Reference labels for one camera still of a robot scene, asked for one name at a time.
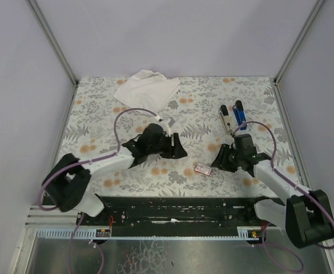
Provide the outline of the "red and white staple box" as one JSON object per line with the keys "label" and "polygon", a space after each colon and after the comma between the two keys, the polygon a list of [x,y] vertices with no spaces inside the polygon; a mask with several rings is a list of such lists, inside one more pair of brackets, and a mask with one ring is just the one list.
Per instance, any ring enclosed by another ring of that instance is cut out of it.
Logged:
{"label": "red and white staple box", "polygon": [[194,171],[206,176],[210,176],[212,168],[207,165],[197,163]]}

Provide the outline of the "blue stapler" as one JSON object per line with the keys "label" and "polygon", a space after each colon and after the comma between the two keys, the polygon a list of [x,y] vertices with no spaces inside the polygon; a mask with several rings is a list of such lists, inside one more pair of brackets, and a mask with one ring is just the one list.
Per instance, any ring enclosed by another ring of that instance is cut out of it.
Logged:
{"label": "blue stapler", "polygon": [[240,126],[240,130],[246,130],[247,129],[247,122],[246,122],[246,116],[244,113],[243,104],[240,100],[237,100],[235,104],[232,107],[234,116],[236,118],[238,126]]}

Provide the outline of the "beige stapler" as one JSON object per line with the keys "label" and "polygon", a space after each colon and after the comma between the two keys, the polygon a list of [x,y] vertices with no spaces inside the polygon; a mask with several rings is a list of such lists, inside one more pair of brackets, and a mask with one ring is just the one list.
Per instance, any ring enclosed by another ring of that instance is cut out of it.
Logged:
{"label": "beige stapler", "polygon": [[226,134],[230,135],[232,133],[231,116],[229,115],[228,108],[225,104],[219,107],[218,114]]}

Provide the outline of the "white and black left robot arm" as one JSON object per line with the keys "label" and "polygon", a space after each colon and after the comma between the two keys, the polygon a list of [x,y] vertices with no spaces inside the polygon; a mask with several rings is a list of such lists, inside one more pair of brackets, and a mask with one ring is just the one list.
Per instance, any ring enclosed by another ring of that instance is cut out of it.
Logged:
{"label": "white and black left robot arm", "polygon": [[54,202],[55,209],[61,212],[75,209],[90,217],[97,217],[107,206],[98,196],[87,192],[89,182],[138,166],[150,155],[159,155],[163,159],[188,156],[179,140],[179,134],[170,133],[166,124],[151,123],[142,134],[121,144],[117,153],[84,161],[73,154],[66,154],[51,170],[42,186]]}

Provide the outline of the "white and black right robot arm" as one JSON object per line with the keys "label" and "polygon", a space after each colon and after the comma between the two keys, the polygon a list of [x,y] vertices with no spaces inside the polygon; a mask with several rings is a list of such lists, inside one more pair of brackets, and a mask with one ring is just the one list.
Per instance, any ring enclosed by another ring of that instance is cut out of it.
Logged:
{"label": "white and black right robot arm", "polygon": [[222,144],[211,166],[228,172],[242,169],[269,187],[282,203],[264,198],[254,205],[256,216],[285,230],[295,247],[334,239],[334,220],[327,194],[291,182],[272,167],[270,156],[257,152],[251,135],[236,135],[232,145]]}

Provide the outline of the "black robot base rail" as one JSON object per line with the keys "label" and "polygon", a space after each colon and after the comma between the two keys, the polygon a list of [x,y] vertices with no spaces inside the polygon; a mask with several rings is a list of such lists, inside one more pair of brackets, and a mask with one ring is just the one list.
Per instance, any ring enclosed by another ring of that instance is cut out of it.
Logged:
{"label": "black robot base rail", "polygon": [[254,205],[256,198],[122,198],[102,197],[104,210],[85,215],[82,228],[111,229],[112,237],[230,237],[240,227],[259,230],[262,225]]}

